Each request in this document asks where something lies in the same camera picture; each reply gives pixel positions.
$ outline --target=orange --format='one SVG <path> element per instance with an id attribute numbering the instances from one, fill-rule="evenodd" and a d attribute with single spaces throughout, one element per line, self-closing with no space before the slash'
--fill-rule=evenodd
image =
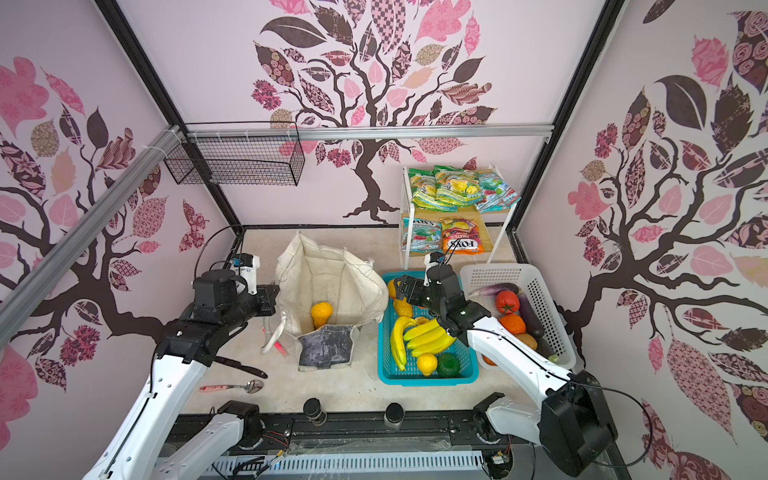
<path id="1" fill-rule="evenodd" d="M 511 315 L 505 315 L 498 319 L 498 322 L 507 329 L 508 332 L 518 335 L 519 333 L 525 333 L 525 322 L 519 315 L 514 313 Z"/>

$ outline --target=black wire basket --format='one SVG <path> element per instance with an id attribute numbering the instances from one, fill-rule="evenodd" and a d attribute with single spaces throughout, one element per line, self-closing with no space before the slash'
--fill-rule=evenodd
<path id="1" fill-rule="evenodd" d="M 165 158 L 176 183 L 298 185 L 304 152 L 296 122 L 248 123 L 270 124 L 279 130 L 274 135 L 261 129 L 188 134 Z"/>

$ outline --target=shelf unit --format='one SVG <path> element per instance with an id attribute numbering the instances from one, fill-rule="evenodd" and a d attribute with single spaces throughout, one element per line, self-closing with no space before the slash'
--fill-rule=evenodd
<path id="1" fill-rule="evenodd" d="M 486 253 L 489 253 L 488 259 L 485 261 L 486 263 L 490 263 L 493 261 L 493 256 L 496 254 L 496 250 L 498 249 L 498 245 L 501 243 L 502 238 L 504 235 L 506 235 L 507 232 L 507 226 L 509 225 L 509 221 L 512 218 L 512 214 L 515 212 L 515 208 L 518 205 L 518 201 L 516 201 L 514 204 L 512 204 L 511 208 L 508 208 L 506 210 L 497 210 L 493 212 L 484 212 L 480 213 L 477 211 L 477 209 L 474 206 L 470 207 L 460 207 L 457 212 L 438 212 L 435 210 L 426 210 L 425 208 L 421 208 L 416 206 L 413 203 L 413 195 L 411 193 L 411 182 L 408 178 L 408 167 L 402 168 L 402 183 L 401 185 L 401 212 L 408 212 L 407 214 L 403 213 L 400 216 L 399 219 L 399 225 L 398 225 L 398 242 L 400 242 L 403 235 L 403 226 L 402 221 L 404 218 L 408 217 L 408 240 L 406 241 L 406 249 L 403 250 L 402 246 L 398 243 L 398 252 L 400 254 L 400 262 L 402 263 L 402 269 L 407 270 L 408 269 L 408 263 L 411 259 L 411 256 L 414 257 L 422 257 L 424 256 L 424 253 L 421 252 L 411 252 L 411 239 L 413 236 L 413 219 L 414 218 L 422 218 L 425 220 L 435 220 L 439 221 L 441 218 L 444 217 L 465 217 L 468 220 L 480 220 L 478 223 L 479 233 L 480 233 L 480 241 L 483 244 L 483 247 L 486 247 Z M 481 169 L 481 170 L 475 170 L 477 173 L 480 174 L 486 174 L 494 172 L 496 173 L 502 180 L 504 180 L 504 177 L 502 176 L 502 173 L 498 171 L 498 168 L 496 168 L 495 165 L 491 165 L 487 169 Z M 482 220 L 483 216 L 485 215 L 505 215 L 504 217 L 504 223 L 502 224 L 502 228 L 498 232 L 498 235 L 496 236 L 496 240 L 493 242 L 492 248 L 487 248 L 488 245 L 491 244 L 491 236 L 488 234 L 488 229 L 485 227 L 485 222 Z"/>

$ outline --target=blue plastic basket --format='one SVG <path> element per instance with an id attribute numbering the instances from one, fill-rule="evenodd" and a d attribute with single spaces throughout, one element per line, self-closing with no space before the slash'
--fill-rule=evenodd
<path id="1" fill-rule="evenodd" d="M 424 278 L 424 272 L 397 272 L 385 273 L 382 275 L 385 283 L 398 276 L 408 275 L 416 278 Z M 427 316 L 429 311 L 425 308 L 413 307 L 413 316 Z M 462 366 L 458 376 L 452 379 L 444 379 L 437 372 L 429 377 L 424 375 L 416 367 L 416 359 L 409 352 L 406 354 L 408 359 L 405 371 L 401 372 L 397 368 L 395 359 L 392 358 L 392 350 L 389 347 L 389 336 L 392 334 L 392 327 L 397 320 L 397 314 L 392 305 L 392 299 L 389 299 L 389 305 L 384 312 L 384 318 L 379 324 L 379 378 L 387 385 L 402 386 L 447 386 L 459 385 L 462 383 L 472 383 L 478 378 L 478 360 L 475 351 L 456 340 L 453 345 L 448 347 L 443 353 L 452 353 Z"/>

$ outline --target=lemon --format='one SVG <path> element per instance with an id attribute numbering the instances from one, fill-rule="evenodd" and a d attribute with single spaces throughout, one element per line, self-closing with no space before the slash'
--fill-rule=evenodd
<path id="1" fill-rule="evenodd" d="M 328 323 L 328 319 L 333 315 L 333 307 L 328 302 L 316 303 L 310 310 L 312 324 L 315 330 Z"/>
<path id="2" fill-rule="evenodd" d="M 419 355 L 419 359 L 416 360 L 416 367 L 424 376 L 430 376 L 435 370 L 437 370 L 437 357 L 431 353 L 424 353 Z"/>

